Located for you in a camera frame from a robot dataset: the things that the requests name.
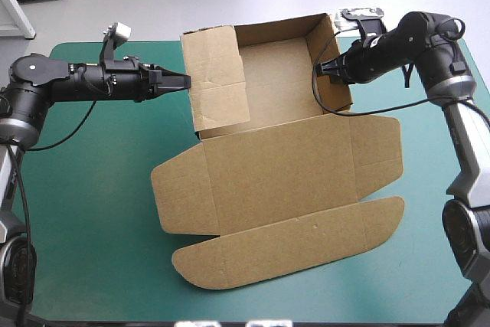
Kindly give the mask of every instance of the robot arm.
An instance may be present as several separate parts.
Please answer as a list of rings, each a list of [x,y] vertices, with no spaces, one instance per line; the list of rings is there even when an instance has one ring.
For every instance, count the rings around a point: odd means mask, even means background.
[[[109,26],[98,64],[67,63],[40,54],[12,64],[10,83],[0,93],[0,140],[11,142],[18,166],[24,152],[38,142],[47,111],[56,102],[141,102],[190,88],[191,78],[185,74],[141,63],[137,57],[115,60],[115,49],[128,40],[130,31],[120,23]],[[12,212],[18,180],[11,153],[7,146],[0,146],[0,325],[13,325],[20,307],[30,309],[36,264],[31,247],[31,272],[26,277],[28,242],[25,224]],[[38,325],[33,316],[28,323]]]
[[[447,15],[414,11],[386,32],[379,9],[345,9],[342,17],[357,24],[361,40],[316,65],[317,75],[335,75],[345,84],[369,83],[413,64],[427,97],[444,112],[461,172],[447,190],[454,199],[444,207],[443,224],[463,276],[473,282],[446,325],[490,325],[490,127],[467,105],[473,104],[476,82],[456,42],[464,24]]]

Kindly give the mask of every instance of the cardboard flap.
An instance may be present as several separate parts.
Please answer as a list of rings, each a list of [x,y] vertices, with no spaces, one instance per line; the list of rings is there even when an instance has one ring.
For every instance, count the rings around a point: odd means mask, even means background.
[[[250,120],[243,64],[233,26],[181,37],[196,132]]]
[[[396,119],[323,115],[206,139],[152,185],[166,231],[225,235],[355,203],[402,170]]]
[[[168,233],[219,234],[202,143],[152,171],[158,216]]]
[[[356,192],[360,200],[402,174],[401,128],[395,118],[362,116],[348,119]]]
[[[196,286],[229,289],[371,250],[402,215],[398,197],[351,204],[181,248],[172,262]]]

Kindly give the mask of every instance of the green tabletop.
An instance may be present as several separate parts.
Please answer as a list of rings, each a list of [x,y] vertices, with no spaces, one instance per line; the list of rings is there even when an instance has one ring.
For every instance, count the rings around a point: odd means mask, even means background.
[[[350,38],[341,39],[346,49]],[[51,56],[97,62],[101,44],[60,44]],[[479,83],[476,101],[490,98]],[[130,42],[117,52],[184,71],[178,41]],[[400,71],[352,87],[354,110],[424,98],[417,73]],[[57,141],[90,103],[57,103],[40,144]],[[425,104],[388,114],[401,121],[405,171],[371,198],[401,195],[400,227],[375,250],[293,275],[227,291],[199,289],[175,272],[174,250],[206,237],[166,234],[158,222],[150,171],[198,140],[186,92],[144,103],[98,103],[68,142],[24,158],[38,273],[33,312],[49,319],[305,322],[441,322],[466,291],[443,233],[445,190],[458,173],[440,110]]]

